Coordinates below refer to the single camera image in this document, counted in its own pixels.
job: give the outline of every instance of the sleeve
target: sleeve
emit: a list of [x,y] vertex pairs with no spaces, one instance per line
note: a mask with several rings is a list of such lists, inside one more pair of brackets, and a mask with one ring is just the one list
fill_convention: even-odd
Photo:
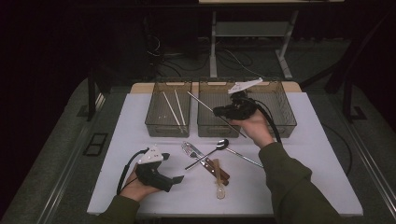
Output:
[[137,201],[116,195],[107,210],[92,224],[133,224],[139,207]]
[[291,158],[279,143],[261,149],[266,185],[272,193],[277,223],[343,223],[320,190],[311,182],[312,171]]

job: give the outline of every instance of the person's left hand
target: person's left hand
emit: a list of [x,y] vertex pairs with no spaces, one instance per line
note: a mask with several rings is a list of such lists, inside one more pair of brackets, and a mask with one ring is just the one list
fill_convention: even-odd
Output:
[[160,189],[156,189],[152,186],[144,185],[142,182],[140,182],[136,176],[136,173],[134,172],[135,169],[136,169],[136,165],[134,166],[134,169],[132,170],[131,174],[126,180],[125,182],[126,186],[121,191],[120,196],[127,197],[137,202],[140,202],[151,193],[161,191]]

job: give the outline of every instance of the metal strip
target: metal strip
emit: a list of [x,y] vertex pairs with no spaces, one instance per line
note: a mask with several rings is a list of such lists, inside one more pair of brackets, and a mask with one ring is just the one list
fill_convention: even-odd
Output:
[[382,175],[382,172],[376,165],[373,157],[371,156],[368,148],[366,145],[364,145],[363,141],[361,140],[361,137],[358,134],[358,131],[356,130],[355,126],[353,124],[350,124],[347,119],[344,117],[344,115],[341,113],[341,107],[338,106],[340,105],[340,100],[337,99],[336,96],[331,96],[330,97],[332,105],[335,107],[335,111],[337,115],[340,117],[340,120],[343,121],[345,124],[347,130],[349,131],[351,137],[353,138],[353,141],[356,145],[356,148],[358,150],[359,156],[361,157],[361,160],[364,163],[364,166],[366,167],[370,177],[375,183],[375,186],[377,187],[379,193],[381,194],[385,204],[387,205],[389,211],[391,212],[393,218],[396,220],[396,195],[393,192],[392,188],[390,187],[387,179]]
[[40,217],[37,220],[37,224],[44,224],[44,223],[51,223],[53,216],[58,208],[58,205],[64,196],[64,191],[71,179],[74,170],[76,169],[76,163],[78,160],[78,156],[81,155],[82,151],[84,150],[84,144],[87,142],[88,136],[92,130],[93,125],[95,124],[98,113],[103,107],[106,98],[100,93],[97,100],[96,100],[96,111],[93,115],[93,118],[90,122],[86,122],[85,125],[82,127],[81,132],[78,135],[78,139],[76,144],[72,150],[72,153],[67,160],[66,166],[62,170],[59,179],[57,180],[54,188],[52,189],[49,199],[40,214]]

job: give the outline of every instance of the dark floor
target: dark floor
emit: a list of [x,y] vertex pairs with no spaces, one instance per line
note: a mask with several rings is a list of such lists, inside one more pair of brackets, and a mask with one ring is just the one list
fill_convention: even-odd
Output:
[[[241,42],[228,48],[219,43],[218,76],[252,77],[240,63],[266,77],[282,77],[274,50],[280,45],[276,39],[261,39],[258,42]],[[349,45],[345,40],[291,42],[286,54],[293,81],[302,82],[337,62]],[[158,74],[167,77],[208,77],[207,49],[203,48],[199,60],[175,58],[169,52],[169,60],[158,66]],[[391,196],[378,172],[373,172],[365,159],[367,151],[375,161],[390,189],[396,189],[395,159],[396,136],[378,111],[370,104],[359,88],[353,91],[353,106],[361,108],[367,119],[348,123],[341,115],[342,92],[327,94],[323,87],[325,77],[306,87],[313,107],[317,111],[323,129],[328,135],[334,153],[341,165],[350,172],[348,179],[363,207],[363,217],[347,217],[346,223],[395,223],[394,211],[389,209],[387,199]],[[30,174],[21,186],[12,205],[1,223],[89,223],[94,216],[86,213],[92,189],[106,155],[109,139],[117,124],[115,116],[120,111],[123,99],[130,87],[117,87],[105,95],[91,122],[78,113],[87,105],[87,83],[82,82],[71,96]],[[108,133],[103,153],[99,157],[82,156],[81,152],[93,133]],[[262,218],[157,218],[139,220],[140,223],[271,223]]]

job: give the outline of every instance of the white plastic bracket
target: white plastic bracket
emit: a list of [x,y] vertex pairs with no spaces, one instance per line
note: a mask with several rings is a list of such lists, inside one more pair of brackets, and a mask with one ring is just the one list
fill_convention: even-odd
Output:
[[257,80],[247,81],[247,82],[235,82],[235,85],[228,90],[229,94],[238,91],[244,91],[245,89],[257,85],[262,82],[262,78],[259,77]]
[[140,160],[137,162],[138,164],[145,164],[145,163],[151,163],[155,161],[163,161],[163,154],[161,151],[158,149],[157,145],[154,145],[151,147],[148,152],[145,153],[145,155],[140,158]]

